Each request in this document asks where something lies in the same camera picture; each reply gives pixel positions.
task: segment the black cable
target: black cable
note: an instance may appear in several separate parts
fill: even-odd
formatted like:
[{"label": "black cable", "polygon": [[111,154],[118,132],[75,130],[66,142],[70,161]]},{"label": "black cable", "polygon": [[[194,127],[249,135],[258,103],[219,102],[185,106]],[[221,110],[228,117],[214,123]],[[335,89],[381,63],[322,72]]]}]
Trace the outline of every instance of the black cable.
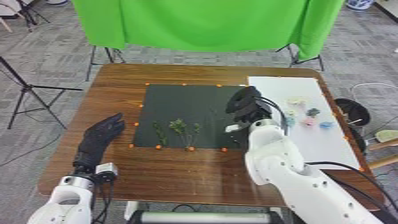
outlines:
[{"label": "black cable", "polygon": [[95,207],[97,207],[97,193],[98,193],[98,186],[95,184],[93,199],[91,199],[91,211],[95,211]]},{"label": "black cable", "polygon": [[386,205],[375,200],[375,198],[351,185],[347,184],[331,174],[328,174],[328,176],[331,177],[331,179],[335,180],[335,182],[347,187],[365,198],[367,200],[372,202],[372,204],[377,206],[377,208],[381,209],[381,211],[391,216],[391,218],[398,221],[397,217],[393,216]]},{"label": "black cable", "polygon": [[107,203],[107,207],[105,207],[105,215],[104,215],[104,221],[102,221],[104,224],[105,224],[107,218],[109,218],[109,206],[113,203],[113,199],[114,199],[114,181],[111,182],[111,189],[109,189],[109,203]]},{"label": "black cable", "polygon": [[381,174],[375,176],[375,178],[379,178],[381,176],[388,176],[388,175],[390,175],[390,173],[391,173],[393,171],[398,171],[398,169],[397,169],[397,168],[393,168],[393,169],[388,171],[388,173],[381,173]]},{"label": "black cable", "polygon": [[397,212],[398,212],[398,206],[397,206],[397,204],[395,204],[395,200],[393,200],[393,197],[391,197],[391,195],[390,195],[390,193],[388,193],[388,191],[383,189],[383,187],[381,187],[381,185],[377,184],[377,182],[372,180],[372,178],[368,177],[368,175],[352,167],[352,166],[349,166],[349,165],[345,165],[345,164],[342,164],[342,163],[338,163],[338,162],[329,162],[329,161],[322,161],[322,162],[310,162],[308,163],[310,165],[335,165],[335,166],[342,166],[342,167],[345,167],[347,169],[351,169],[365,178],[367,178],[367,180],[372,182],[372,184],[375,185],[375,187],[377,187],[377,189],[383,191],[383,193],[384,193],[384,196],[386,196],[386,198],[390,199],[390,202],[391,202],[391,204],[393,204],[393,207],[395,207],[395,210],[397,210]]},{"label": "black cable", "polygon": [[189,207],[192,209],[192,211],[198,212],[196,208],[189,204],[178,205],[171,211],[176,212],[180,207]]},{"label": "black cable", "polygon": [[100,193],[102,193],[102,196],[104,196],[104,211],[102,211],[97,219],[93,220],[91,224],[95,224],[95,223],[105,224],[105,221],[107,221],[109,206],[111,206],[113,199],[114,199],[114,182],[111,182],[109,198],[107,198],[107,195],[105,195],[104,185],[100,185]]},{"label": "black cable", "polygon": [[276,102],[271,100],[271,99],[267,99],[265,97],[255,97],[256,99],[260,99],[265,103],[267,103],[267,105],[269,106],[272,106],[274,108],[276,108],[276,110],[280,111],[280,113],[281,113],[281,126],[283,126],[283,130],[285,130],[285,135],[288,136],[288,120],[287,120],[287,115],[285,115],[285,113],[283,113],[283,110],[281,110],[281,107],[278,106],[278,104],[276,104]]},{"label": "black cable", "polygon": [[54,142],[59,140],[61,138],[61,134],[59,136],[56,137],[56,139],[38,148],[38,149],[33,149],[31,151],[27,151],[20,156],[17,156],[8,162],[4,162],[0,164],[0,167],[4,167],[11,162],[15,162],[24,156],[27,156],[33,152],[40,151],[41,149],[45,149],[52,144]]}]

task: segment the green backdrop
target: green backdrop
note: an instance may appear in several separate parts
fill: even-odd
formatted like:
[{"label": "green backdrop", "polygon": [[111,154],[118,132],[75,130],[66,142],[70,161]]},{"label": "green backdrop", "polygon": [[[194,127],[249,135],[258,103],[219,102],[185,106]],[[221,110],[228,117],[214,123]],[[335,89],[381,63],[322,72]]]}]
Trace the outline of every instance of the green backdrop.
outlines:
[{"label": "green backdrop", "polygon": [[319,56],[344,0],[73,0],[89,43],[232,52],[296,43]]}]

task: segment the small object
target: small object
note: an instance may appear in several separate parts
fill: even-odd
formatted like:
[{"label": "small object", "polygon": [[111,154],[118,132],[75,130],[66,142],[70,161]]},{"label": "small object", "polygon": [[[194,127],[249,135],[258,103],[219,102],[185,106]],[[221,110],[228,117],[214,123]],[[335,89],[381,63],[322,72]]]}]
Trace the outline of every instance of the small object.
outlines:
[{"label": "small object", "polygon": [[287,124],[288,124],[290,128],[296,126],[296,118],[294,117],[287,117]]},{"label": "small object", "polygon": [[398,131],[397,130],[379,131],[375,137],[379,142],[388,142],[390,140],[398,138]]},{"label": "small object", "polygon": [[308,127],[315,126],[317,120],[313,117],[308,117],[306,120],[303,121],[303,123],[306,124]]},{"label": "small object", "polygon": [[313,109],[308,110],[306,114],[308,114],[310,117],[315,117],[320,114],[320,110],[317,108],[313,108]]},{"label": "small object", "polygon": [[288,110],[288,111],[285,112],[285,114],[287,114],[287,116],[296,117],[296,115],[297,115],[296,110]]},{"label": "small object", "polygon": [[326,121],[320,123],[320,128],[329,130],[333,128],[333,125],[335,125],[333,122]]},{"label": "small object", "polygon": [[226,127],[226,133],[232,133],[242,129],[242,126],[239,124],[233,124]]},{"label": "small object", "polygon": [[347,124],[356,124],[361,121],[363,121],[363,119],[358,119],[356,121],[351,121]]},{"label": "small object", "polygon": [[294,97],[288,99],[288,104],[292,105],[304,105],[306,104],[306,99],[304,97]]}]

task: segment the white paper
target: white paper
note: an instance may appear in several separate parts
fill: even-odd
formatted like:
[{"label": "white paper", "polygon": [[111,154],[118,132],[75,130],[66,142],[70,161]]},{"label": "white paper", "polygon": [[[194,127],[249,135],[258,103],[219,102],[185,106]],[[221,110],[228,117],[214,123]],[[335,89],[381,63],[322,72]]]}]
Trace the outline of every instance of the white paper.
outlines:
[{"label": "white paper", "polygon": [[[290,77],[249,77],[249,85],[255,86],[265,98],[269,98],[280,105],[283,111],[296,110],[296,126],[290,128],[290,138],[296,142],[306,162],[333,161],[340,162],[359,169],[359,161],[345,140],[345,133],[340,127],[338,119],[333,116],[333,109],[328,103],[326,96],[315,78],[290,78]],[[306,106],[296,106],[288,103],[292,98],[303,97],[306,99]],[[320,114],[317,115],[317,125],[308,127],[303,124],[306,119],[306,111],[317,108]],[[272,111],[272,118],[280,122],[280,112]],[[326,130],[320,128],[322,122],[333,122],[335,127]],[[322,169],[345,169],[338,166],[319,166]]]}]

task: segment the small plant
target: small plant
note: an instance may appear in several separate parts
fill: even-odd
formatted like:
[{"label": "small plant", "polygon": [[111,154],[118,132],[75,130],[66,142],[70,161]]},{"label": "small plant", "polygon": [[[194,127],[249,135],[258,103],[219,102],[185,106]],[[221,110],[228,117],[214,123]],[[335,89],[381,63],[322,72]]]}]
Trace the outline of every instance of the small plant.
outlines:
[{"label": "small plant", "polygon": [[171,121],[169,127],[175,130],[175,132],[178,133],[178,135],[184,135],[187,124],[184,123],[182,119],[176,119],[176,121]]},{"label": "small plant", "polygon": [[187,149],[194,148],[198,135],[201,132],[201,125],[198,123],[194,123],[194,135],[187,132],[187,124],[182,119],[178,119],[176,121],[171,121],[169,128],[173,129],[178,136],[182,137],[182,142],[184,142],[185,148]]},{"label": "small plant", "polygon": [[155,128],[157,135],[159,135],[160,145],[166,146],[168,145],[168,136],[166,136],[166,132],[164,132],[162,126],[157,121],[153,122],[153,128]]}]

